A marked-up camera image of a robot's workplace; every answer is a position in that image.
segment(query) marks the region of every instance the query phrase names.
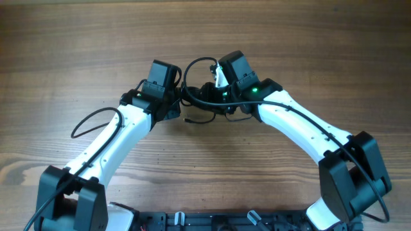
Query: wood grain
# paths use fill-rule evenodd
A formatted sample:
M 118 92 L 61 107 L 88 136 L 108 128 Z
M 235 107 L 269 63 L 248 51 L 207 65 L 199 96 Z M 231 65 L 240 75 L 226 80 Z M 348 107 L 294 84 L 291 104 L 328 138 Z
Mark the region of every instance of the wood grain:
M 41 172 L 97 136 L 70 139 L 77 122 L 116 107 L 153 59 L 184 70 L 237 49 L 314 114 L 377 138 L 393 183 L 385 197 L 392 221 L 365 219 L 366 230 L 411 229 L 410 9 L 406 1 L 0 6 L 0 229 L 21 230 Z M 208 66 L 194 66 L 189 85 L 211 81 Z M 116 172 L 108 201 L 173 212 L 303 209 L 319 197 L 316 165 L 277 130 L 181 119 L 210 116 L 183 108 L 156 124 Z M 369 211 L 381 215 L 376 205 Z

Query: wooden table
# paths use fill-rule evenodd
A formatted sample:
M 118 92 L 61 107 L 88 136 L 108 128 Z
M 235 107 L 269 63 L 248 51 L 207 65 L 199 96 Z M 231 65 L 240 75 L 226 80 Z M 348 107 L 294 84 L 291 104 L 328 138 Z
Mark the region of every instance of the wooden table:
M 0 7 L 0 229 L 35 211 L 39 176 L 63 167 L 97 136 L 70 139 L 87 114 L 118 106 L 153 59 L 181 67 L 242 50 L 260 79 L 353 134 L 379 142 L 392 180 L 392 221 L 411 228 L 411 4 L 328 1 L 170 2 Z M 212 81 L 208 66 L 189 85 Z M 106 113 L 88 127 L 109 120 Z M 141 211 L 304 209 L 320 196 L 317 166 L 255 119 L 206 125 L 183 108 L 130 152 L 107 200 Z M 369 212 L 382 216 L 375 204 Z

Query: tabletop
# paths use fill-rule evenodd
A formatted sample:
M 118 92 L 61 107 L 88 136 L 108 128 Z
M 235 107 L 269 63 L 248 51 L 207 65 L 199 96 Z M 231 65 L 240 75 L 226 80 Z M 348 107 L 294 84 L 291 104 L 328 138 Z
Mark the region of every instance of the tabletop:
M 411 229 L 411 4 L 358 1 L 168 1 L 0 6 L 0 230 L 35 212 L 49 165 L 63 167 L 99 131 L 75 125 L 147 78 L 154 59 L 182 68 L 241 50 L 260 80 L 281 84 L 325 121 L 373 135 L 392 180 L 391 222 Z M 188 84 L 212 81 L 209 62 Z M 85 126 L 112 117 L 106 112 Z M 318 167 L 278 130 L 182 108 L 132 149 L 107 201 L 140 211 L 305 209 L 320 196 Z M 241 118 L 237 112 L 234 118 Z M 368 212 L 382 216 L 377 203 Z

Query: robotic arm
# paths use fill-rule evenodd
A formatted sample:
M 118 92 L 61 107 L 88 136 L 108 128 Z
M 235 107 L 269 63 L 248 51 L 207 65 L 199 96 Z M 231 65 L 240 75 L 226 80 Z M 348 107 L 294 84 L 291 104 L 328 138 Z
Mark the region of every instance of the robotic arm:
M 64 169 L 49 166 L 45 170 L 40 178 L 37 212 L 33 217 L 35 230 L 146 231 L 143 227 L 148 220 L 144 220 L 144 216 L 147 219 L 150 216 L 117 203 L 107 206 L 105 190 L 128 152 L 149 133 L 156 122 L 180 115 L 181 99 L 221 115 L 233 114 L 240 107 L 243 113 L 251 114 L 258 121 L 283 132 L 319 165 L 322 197 L 299 215 L 302 217 L 299 224 L 307 227 L 307 230 L 335 228 L 340 221 L 349 223 L 391 190 L 390 179 L 376 141 L 368 133 L 352 136 L 335 128 L 300 106 L 278 83 L 269 79 L 259 81 L 241 51 L 228 54 L 219 61 L 215 60 L 215 65 L 211 66 L 215 83 L 206 83 L 201 89 L 187 87 L 186 75 L 189 68 L 204 59 L 214 60 L 201 58 L 191 63 L 184 73 L 181 88 L 177 87 L 181 70 L 174 65 L 154 60 L 142 90 L 132 89 L 121 97 L 118 108 L 123 121 L 121 129 L 87 168 L 73 177 L 119 126 L 118 115 Z M 177 73 L 180 78 L 175 82 Z M 345 163 L 352 161 L 352 156 L 358 165 L 348 169 Z M 45 201 L 64 182 L 67 183 L 67 179 L 74 180 L 48 206 L 44 206 Z M 71 193 L 78 193 L 79 199 L 73 201 L 64 198 L 64 194 Z M 175 221 L 175 226 L 170 227 L 170 230 L 179 227 L 179 231 L 182 231 L 189 220 L 189 216 L 186 219 L 181 212 L 174 216 L 164 215 L 167 220 Z M 231 215 L 217 218 L 210 215 L 211 230 L 223 231 L 221 224 L 228 224 L 229 216 Z M 261 218 L 255 211 L 250 211 L 247 217 L 260 230 L 280 230 L 278 224 L 281 222 L 277 226 L 273 223 L 271 228 L 267 228 L 261 222 L 266 218 Z M 167 229 L 168 221 L 163 221 L 161 217 L 157 225 L 160 225 L 158 230 L 163 231 Z M 284 230 L 301 229 L 290 225 L 291 223 L 285 226 Z

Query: wooden surface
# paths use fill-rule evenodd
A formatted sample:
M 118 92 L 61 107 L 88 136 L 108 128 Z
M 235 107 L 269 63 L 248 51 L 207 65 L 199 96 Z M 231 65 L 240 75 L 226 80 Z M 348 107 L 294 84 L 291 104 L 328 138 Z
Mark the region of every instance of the wooden surface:
M 21 230 L 41 172 L 63 167 L 98 134 L 72 140 L 74 126 L 116 107 L 153 59 L 184 70 L 237 49 L 260 79 L 277 81 L 314 114 L 377 138 L 393 184 L 384 197 L 392 221 L 365 219 L 366 230 L 410 230 L 410 13 L 402 1 L 0 7 L 0 230 Z M 209 65 L 194 66 L 189 85 L 212 81 Z M 283 134 L 255 119 L 182 120 L 210 116 L 183 108 L 156 124 L 117 170 L 107 200 L 189 212 L 304 209 L 318 199 L 316 165 Z M 382 215 L 376 205 L 369 212 Z

